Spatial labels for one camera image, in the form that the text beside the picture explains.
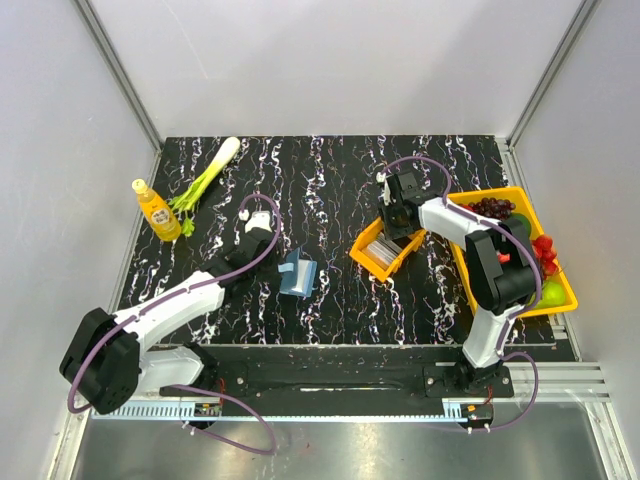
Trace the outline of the small orange card bin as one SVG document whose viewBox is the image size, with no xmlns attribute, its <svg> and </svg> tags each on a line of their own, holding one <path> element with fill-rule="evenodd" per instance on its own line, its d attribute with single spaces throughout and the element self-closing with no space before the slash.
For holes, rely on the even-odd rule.
<svg viewBox="0 0 640 480">
<path fill-rule="evenodd" d="M 384 222 L 378 217 L 356 238 L 349 256 L 380 282 L 388 281 L 417 252 L 426 236 L 424 229 L 400 240 L 385 236 Z"/>
</svg>

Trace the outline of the yellow juice bottle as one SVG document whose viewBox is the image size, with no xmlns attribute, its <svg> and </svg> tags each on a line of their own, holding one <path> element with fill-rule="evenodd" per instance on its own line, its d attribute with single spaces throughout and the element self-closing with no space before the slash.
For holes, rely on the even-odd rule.
<svg viewBox="0 0 640 480">
<path fill-rule="evenodd" d="M 137 202 L 153 232 L 164 242 L 173 242 L 181 234 L 181 225 L 166 203 L 143 179 L 136 179 L 131 187 Z"/>
</svg>

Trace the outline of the dark green avocado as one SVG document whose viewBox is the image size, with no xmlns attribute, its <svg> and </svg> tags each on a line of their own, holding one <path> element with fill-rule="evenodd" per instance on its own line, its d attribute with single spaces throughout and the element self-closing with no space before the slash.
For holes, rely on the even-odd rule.
<svg viewBox="0 0 640 480">
<path fill-rule="evenodd" d="M 531 223 L 530 223 L 529 219 L 525 215 L 520 214 L 520 213 L 512 213 L 511 216 L 510 216 L 510 219 L 515 219 L 518 222 L 520 222 L 523 225 L 524 229 L 526 230 L 526 235 L 528 237 L 531 236 L 532 226 L 531 226 Z"/>
</svg>

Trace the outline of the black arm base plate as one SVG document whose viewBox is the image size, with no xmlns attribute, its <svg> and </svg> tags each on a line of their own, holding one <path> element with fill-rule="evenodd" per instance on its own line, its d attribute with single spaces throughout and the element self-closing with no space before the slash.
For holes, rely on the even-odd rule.
<svg viewBox="0 0 640 480">
<path fill-rule="evenodd" d="M 514 396 L 509 369 L 474 371 L 459 346 L 205 346 L 216 361 L 196 388 L 241 397 L 264 391 L 364 391 L 430 398 Z"/>
</svg>

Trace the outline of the black marble pattern mat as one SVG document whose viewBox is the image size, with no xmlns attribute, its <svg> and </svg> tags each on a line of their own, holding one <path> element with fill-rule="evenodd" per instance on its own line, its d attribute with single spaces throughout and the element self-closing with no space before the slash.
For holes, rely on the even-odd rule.
<svg viewBox="0 0 640 480">
<path fill-rule="evenodd" d="M 160 241 L 142 225 L 116 307 L 142 303 L 188 277 L 239 239 L 238 211 L 276 204 L 281 252 L 314 260 L 310 297 L 283 295 L 269 271 L 221 309 L 166 338 L 169 345 L 454 345 L 473 318 L 449 244 L 428 235 L 387 283 L 349 255 L 377 214 L 376 173 L 402 159 L 429 188 L 504 187 L 508 174 L 491 136 L 245 137 L 235 160 L 201 199 L 192 236 Z"/>
</svg>

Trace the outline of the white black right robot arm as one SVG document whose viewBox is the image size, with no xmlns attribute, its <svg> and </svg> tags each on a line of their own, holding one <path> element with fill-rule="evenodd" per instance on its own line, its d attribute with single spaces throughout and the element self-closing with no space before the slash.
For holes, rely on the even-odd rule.
<svg viewBox="0 0 640 480">
<path fill-rule="evenodd" d="M 440 194 L 429 194 L 411 171 L 380 172 L 376 181 L 383 187 L 379 210 L 388 236 L 400 238 L 424 229 L 465 252 L 478 307 L 463 344 L 467 363 L 456 369 L 454 379 L 462 393 L 478 395 L 491 382 L 488 367 L 500 361 L 507 329 L 541 292 L 541 269 L 528 228 L 514 216 L 486 218 Z"/>
</svg>

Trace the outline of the dark purple grape bunch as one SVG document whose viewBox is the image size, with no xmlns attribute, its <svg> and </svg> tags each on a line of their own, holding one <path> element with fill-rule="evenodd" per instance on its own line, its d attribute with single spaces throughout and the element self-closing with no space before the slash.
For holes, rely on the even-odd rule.
<svg viewBox="0 0 640 480">
<path fill-rule="evenodd" d="M 516 205 L 507 199 L 484 197 L 477 202 L 470 202 L 468 207 L 477 215 L 502 221 L 512 215 Z"/>
</svg>

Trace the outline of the light green apple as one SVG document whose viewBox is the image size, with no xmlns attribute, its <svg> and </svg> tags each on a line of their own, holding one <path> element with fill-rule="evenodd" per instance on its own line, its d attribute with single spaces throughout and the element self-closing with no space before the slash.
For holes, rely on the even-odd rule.
<svg viewBox="0 0 640 480">
<path fill-rule="evenodd" d="M 567 300 L 568 296 L 561 284 L 555 281 L 546 280 L 542 284 L 541 298 L 535 304 L 535 308 L 556 308 L 565 305 Z"/>
</svg>

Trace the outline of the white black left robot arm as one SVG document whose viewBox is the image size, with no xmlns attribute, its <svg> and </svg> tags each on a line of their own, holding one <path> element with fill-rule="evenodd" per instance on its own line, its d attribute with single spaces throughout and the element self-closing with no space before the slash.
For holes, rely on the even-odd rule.
<svg viewBox="0 0 640 480">
<path fill-rule="evenodd" d="M 185 386 L 205 395 L 217 384 L 217 360 L 194 343 L 169 350 L 156 344 L 191 320 L 220 309 L 240 283 L 270 261 L 276 233 L 252 227 L 228 253 L 211 259 L 186 280 L 159 296 L 115 313 L 95 308 L 82 318 L 60 366 L 70 383 L 67 408 L 102 415 L 131 397 Z"/>
</svg>

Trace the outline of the green white leek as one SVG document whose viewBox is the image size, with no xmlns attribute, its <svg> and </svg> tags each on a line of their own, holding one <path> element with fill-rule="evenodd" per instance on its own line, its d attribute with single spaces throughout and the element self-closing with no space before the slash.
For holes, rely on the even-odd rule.
<svg viewBox="0 0 640 480">
<path fill-rule="evenodd" d="M 201 197 L 213 180 L 234 159 L 240 149 L 241 142 L 237 137 L 227 138 L 220 146 L 213 160 L 204 172 L 198 176 L 182 194 L 172 198 L 169 206 L 173 212 L 183 217 L 181 233 L 190 237 L 195 231 L 195 209 Z"/>
</svg>

